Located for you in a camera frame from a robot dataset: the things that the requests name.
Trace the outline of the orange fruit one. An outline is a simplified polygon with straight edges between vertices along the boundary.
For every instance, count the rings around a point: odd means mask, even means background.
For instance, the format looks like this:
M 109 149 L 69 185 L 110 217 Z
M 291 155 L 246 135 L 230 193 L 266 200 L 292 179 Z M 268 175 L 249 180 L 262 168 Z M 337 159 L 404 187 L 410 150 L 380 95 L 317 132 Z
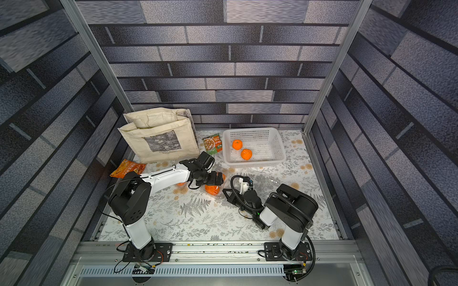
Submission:
M 218 195 L 220 192 L 220 187 L 215 185 L 205 185 L 205 191 L 210 195 Z

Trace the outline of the orange fruit four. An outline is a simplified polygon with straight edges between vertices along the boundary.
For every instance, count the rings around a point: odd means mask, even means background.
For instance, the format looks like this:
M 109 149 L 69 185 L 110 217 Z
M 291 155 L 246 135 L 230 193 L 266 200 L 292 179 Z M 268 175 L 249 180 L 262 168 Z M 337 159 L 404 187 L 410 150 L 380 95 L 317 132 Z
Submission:
M 240 156 L 243 160 L 250 160 L 253 156 L 253 152 L 250 149 L 243 149 Z

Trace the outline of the orange fruit three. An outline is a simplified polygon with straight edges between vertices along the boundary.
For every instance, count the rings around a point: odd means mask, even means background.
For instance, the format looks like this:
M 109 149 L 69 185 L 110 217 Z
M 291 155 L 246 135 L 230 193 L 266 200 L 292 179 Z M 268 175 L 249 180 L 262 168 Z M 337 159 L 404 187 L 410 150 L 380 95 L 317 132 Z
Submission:
M 234 140 L 233 143 L 232 143 L 232 148 L 234 150 L 241 150 L 243 148 L 242 141 L 239 140 L 239 139 Z

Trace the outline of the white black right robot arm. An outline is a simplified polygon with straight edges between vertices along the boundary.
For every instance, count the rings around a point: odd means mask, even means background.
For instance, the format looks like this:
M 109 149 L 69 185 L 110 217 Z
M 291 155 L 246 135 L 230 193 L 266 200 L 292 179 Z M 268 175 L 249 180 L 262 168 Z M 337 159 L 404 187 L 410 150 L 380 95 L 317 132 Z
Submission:
M 246 212 L 244 218 L 251 220 L 260 230 L 266 230 L 277 221 L 285 224 L 278 242 L 265 243 L 259 255 L 267 261 L 312 261 L 314 255 L 308 232 L 318 211 L 317 202 L 309 195 L 281 184 L 263 203 L 247 182 L 242 183 L 243 192 L 223 189 L 227 201 Z

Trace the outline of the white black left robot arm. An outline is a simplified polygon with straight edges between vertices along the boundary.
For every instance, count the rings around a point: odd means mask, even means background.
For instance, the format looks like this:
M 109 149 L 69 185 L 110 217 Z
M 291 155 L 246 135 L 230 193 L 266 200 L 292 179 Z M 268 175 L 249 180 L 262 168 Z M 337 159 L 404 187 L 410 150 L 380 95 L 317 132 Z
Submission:
M 187 182 L 194 182 L 196 188 L 203 185 L 219 187 L 224 178 L 221 172 L 211 170 L 214 162 L 211 155 L 202 152 L 198 158 L 180 161 L 158 172 L 141 175 L 129 172 L 114 187 L 108 204 L 122 221 L 135 250 L 148 257 L 154 253 L 155 243 L 144 221 L 151 192 Z

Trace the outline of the green red snack packet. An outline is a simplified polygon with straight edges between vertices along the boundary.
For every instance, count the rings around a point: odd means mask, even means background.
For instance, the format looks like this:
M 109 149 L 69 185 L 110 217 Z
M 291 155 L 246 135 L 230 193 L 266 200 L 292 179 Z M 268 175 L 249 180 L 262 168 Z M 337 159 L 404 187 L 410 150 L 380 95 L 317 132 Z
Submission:
M 216 133 L 214 135 L 210 135 L 209 137 L 206 137 L 203 139 L 205 151 L 209 155 L 215 155 L 219 152 L 222 152 L 223 150 L 223 142 L 221 140 L 221 137 L 219 133 Z

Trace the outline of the white plastic perforated basket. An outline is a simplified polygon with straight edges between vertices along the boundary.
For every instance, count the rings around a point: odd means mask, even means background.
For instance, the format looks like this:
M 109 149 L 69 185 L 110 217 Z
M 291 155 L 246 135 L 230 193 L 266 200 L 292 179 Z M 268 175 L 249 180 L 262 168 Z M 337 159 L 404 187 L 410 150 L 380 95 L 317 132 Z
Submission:
M 232 143 L 239 139 L 243 143 L 241 150 L 234 150 Z M 232 168 L 254 168 L 275 166 L 286 160 L 286 152 L 280 133 L 275 128 L 228 129 L 223 132 L 223 159 Z M 250 149 L 253 156 L 243 160 L 243 149 Z

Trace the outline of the floral patterned table cloth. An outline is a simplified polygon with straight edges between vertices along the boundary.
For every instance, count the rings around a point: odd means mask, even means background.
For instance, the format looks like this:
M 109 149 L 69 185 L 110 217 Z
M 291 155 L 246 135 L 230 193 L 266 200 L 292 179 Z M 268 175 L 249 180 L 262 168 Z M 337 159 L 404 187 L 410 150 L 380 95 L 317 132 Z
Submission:
M 225 164 L 223 155 L 215 155 L 213 169 L 233 175 L 262 172 L 279 178 L 283 184 L 310 195 L 318 203 L 318 211 L 309 231 L 313 240 L 337 240 L 339 235 L 319 186 L 314 167 L 306 150 L 301 131 L 280 131 L 286 152 L 283 163 L 271 167 L 247 169 L 232 168 Z M 149 197 L 144 216 L 147 229 L 156 241 L 265 241 L 279 240 L 285 224 L 275 222 L 266 230 L 260 230 L 246 212 L 230 204 L 223 193 L 209 195 L 203 188 L 191 189 L 185 195 L 174 195 L 175 185 Z M 262 200 L 272 192 L 257 191 Z

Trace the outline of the cream Monet canvas tote bag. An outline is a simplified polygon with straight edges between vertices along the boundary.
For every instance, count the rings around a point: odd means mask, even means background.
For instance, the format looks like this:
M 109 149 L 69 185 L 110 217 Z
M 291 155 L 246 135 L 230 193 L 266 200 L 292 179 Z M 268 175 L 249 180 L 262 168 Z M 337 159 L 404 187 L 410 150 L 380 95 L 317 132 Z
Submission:
M 124 114 L 118 131 L 140 163 L 196 158 L 200 152 L 189 109 L 152 108 Z

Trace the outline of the orange red snack bag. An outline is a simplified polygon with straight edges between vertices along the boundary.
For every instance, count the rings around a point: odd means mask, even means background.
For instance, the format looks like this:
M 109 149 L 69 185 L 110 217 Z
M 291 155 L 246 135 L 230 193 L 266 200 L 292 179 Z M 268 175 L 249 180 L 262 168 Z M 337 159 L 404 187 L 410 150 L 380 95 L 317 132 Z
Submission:
M 136 163 L 124 159 L 119 167 L 110 174 L 110 177 L 123 179 L 130 172 L 135 172 L 136 174 L 141 175 L 145 168 L 146 164 Z

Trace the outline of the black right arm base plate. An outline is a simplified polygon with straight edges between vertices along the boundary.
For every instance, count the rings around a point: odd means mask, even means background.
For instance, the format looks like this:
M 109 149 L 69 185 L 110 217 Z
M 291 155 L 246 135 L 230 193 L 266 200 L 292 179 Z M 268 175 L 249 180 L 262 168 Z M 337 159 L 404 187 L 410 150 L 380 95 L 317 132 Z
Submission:
M 296 249 L 291 250 L 280 241 L 264 243 L 266 261 L 313 261 L 313 251 L 310 243 L 300 242 Z

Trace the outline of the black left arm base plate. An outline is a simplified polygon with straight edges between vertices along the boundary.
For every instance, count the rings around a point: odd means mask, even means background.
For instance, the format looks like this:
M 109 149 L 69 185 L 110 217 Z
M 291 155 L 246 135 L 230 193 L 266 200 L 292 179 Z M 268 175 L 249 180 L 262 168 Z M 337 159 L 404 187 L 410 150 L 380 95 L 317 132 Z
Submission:
M 149 243 L 143 249 L 137 249 L 131 242 L 126 246 L 123 262 L 169 262 L 172 253 L 172 243 Z

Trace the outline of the aluminium front rail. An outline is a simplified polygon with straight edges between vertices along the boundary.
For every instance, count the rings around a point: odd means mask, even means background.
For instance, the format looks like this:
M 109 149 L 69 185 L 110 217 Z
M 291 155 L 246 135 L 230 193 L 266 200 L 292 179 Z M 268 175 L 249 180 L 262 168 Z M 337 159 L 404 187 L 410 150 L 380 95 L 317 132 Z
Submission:
M 317 263 L 363 263 L 353 240 L 315 240 Z M 123 254 L 120 241 L 84 241 L 70 260 L 71 265 L 114 265 Z M 257 254 L 262 241 L 173 241 L 169 265 L 254 264 L 265 260 Z

